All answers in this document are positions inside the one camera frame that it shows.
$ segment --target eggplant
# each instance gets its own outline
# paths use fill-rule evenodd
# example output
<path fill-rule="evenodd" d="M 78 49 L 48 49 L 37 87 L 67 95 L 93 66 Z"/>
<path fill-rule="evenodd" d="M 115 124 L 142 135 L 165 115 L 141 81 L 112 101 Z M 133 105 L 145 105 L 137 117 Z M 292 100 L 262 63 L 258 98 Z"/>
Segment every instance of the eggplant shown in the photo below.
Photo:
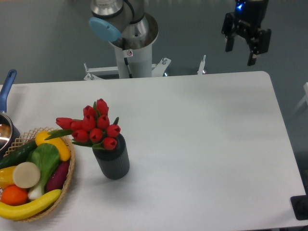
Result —
<path fill-rule="evenodd" d="M 69 162 L 61 162 L 46 184 L 46 192 L 62 189 L 68 174 Z"/>

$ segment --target black vase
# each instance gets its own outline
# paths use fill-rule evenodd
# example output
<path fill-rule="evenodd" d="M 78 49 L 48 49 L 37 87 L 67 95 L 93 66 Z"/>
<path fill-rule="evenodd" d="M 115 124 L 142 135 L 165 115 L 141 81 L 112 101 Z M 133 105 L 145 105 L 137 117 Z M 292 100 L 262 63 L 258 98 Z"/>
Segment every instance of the black vase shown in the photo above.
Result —
<path fill-rule="evenodd" d="M 129 158 L 124 137 L 119 134 L 114 150 L 92 149 L 103 174 L 112 180 L 124 177 L 129 171 Z"/>

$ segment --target light blue cap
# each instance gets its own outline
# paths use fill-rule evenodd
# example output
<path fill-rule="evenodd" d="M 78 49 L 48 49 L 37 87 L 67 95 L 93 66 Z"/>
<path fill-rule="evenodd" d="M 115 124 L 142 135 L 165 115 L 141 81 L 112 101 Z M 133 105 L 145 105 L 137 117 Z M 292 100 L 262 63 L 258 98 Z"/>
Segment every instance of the light blue cap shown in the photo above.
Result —
<path fill-rule="evenodd" d="M 92 17 L 89 20 L 89 26 L 98 37 L 108 42 L 116 41 L 121 36 L 121 32 L 116 27 L 100 18 Z"/>

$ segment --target blue light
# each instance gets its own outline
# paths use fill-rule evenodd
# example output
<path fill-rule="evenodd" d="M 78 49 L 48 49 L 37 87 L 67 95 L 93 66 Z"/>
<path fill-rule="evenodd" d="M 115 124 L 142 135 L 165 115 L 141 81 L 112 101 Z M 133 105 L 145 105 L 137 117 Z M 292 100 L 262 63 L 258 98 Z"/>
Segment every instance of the blue light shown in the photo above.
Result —
<path fill-rule="evenodd" d="M 239 9 L 239 10 L 241 10 L 241 9 L 242 9 L 242 6 L 243 6 L 243 4 L 237 6 L 236 8 Z"/>

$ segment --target bok choy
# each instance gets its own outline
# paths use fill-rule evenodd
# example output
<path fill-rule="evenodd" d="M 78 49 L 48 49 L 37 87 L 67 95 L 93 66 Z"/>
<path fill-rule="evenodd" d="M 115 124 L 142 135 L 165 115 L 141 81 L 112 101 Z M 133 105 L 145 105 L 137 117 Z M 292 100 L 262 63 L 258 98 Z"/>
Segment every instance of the bok choy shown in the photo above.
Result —
<path fill-rule="evenodd" d="M 40 179 L 35 186 L 30 188 L 28 193 L 29 199 L 35 200 L 45 193 L 45 185 L 58 167 L 60 155 L 53 144 L 43 143 L 29 155 L 27 161 L 36 164 L 40 169 Z"/>

